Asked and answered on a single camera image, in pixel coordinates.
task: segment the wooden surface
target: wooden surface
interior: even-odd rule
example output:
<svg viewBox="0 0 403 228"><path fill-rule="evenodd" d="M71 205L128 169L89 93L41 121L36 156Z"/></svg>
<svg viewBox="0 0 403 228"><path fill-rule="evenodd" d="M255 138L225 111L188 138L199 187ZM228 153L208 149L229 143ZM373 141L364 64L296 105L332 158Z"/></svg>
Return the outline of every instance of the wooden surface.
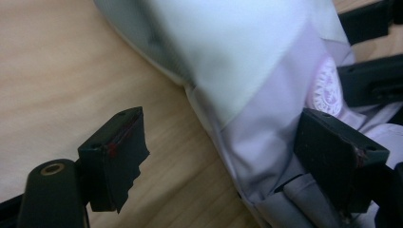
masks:
<svg viewBox="0 0 403 228"><path fill-rule="evenodd" d="M402 37L393 28L360 44L357 59L402 53ZM151 155L121 214L90 212L91 227L257 227L182 89L91 1L0 1L0 201L23 193L35 166L77 160L85 139L133 106L144 108Z"/></svg>

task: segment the black metal bracket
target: black metal bracket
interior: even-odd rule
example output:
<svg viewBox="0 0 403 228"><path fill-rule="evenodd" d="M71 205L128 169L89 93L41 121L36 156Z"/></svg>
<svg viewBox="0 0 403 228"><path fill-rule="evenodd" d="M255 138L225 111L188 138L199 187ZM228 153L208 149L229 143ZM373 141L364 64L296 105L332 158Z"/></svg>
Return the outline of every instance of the black metal bracket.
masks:
<svg viewBox="0 0 403 228"><path fill-rule="evenodd" d="M365 213L371 200L377 227L403 227L403 163L386 166L389 151L337 118L304 109L294 152L341 214Z"/></svg>
<svg viewBox="0 0 403 228"><path fill-rule="evenodd" d="M386 36L392 23L403 24L403 0L382 0L338 15L351 45Z"/></svg>
<svg viewBox="0 0 403 228"><path fill-rule="evenodd" d="M113 116L79 148L80 159L34 168L24 195L0 204L0 227L89 227L93 211L120 212L149 152L141 107Z"/></svg>
<svg viewBox="0 0 403 228"><path fill-rule="evenodd" d="M403 54L338 69L348 106L403 101Z"/></svg>

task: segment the circular emblem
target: circular emblem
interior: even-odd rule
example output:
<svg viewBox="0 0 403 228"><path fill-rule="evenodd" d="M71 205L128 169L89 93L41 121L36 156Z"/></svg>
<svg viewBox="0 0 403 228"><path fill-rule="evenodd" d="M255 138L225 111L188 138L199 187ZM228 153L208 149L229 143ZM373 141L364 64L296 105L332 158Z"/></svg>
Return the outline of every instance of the circular emblem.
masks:
<svg viewBox="0 0 403 228"><path fill-rule="evenodd" d="M328 57L319 67L311 96L313 108L332 116L340 113L343 97L335 61Z"/></svg>

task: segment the printed logo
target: printed logo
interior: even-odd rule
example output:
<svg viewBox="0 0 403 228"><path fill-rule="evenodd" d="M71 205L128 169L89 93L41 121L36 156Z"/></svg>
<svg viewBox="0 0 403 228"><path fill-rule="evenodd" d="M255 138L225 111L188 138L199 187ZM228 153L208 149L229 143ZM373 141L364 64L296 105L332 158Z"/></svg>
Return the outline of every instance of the printed logo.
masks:
<svg viewBox="0 0 403 228"><path fill-rule="evenodd" d="M314 109L337 116L343 104L340 88L335 61L329 57L320 66L314 81L311 98Z"/></svg>

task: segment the wooden table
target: wooden table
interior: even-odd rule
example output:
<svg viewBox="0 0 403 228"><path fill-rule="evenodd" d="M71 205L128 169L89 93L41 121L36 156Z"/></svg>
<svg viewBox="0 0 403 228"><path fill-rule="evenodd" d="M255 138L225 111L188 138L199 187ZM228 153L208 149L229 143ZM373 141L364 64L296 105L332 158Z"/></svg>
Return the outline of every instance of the wooden table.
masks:
<svg viewBox="0 0 403 228"><path fill-rule="evenodd" d="M357 59L401 53L402 37L395 27L360 44ZM85 139L133 106L144 108L151 155L121 214L90 212L92 227L257 227L182 88L131 49L90 0L0 1L0 201L23 193L35 166L77 160Z"/></svg>

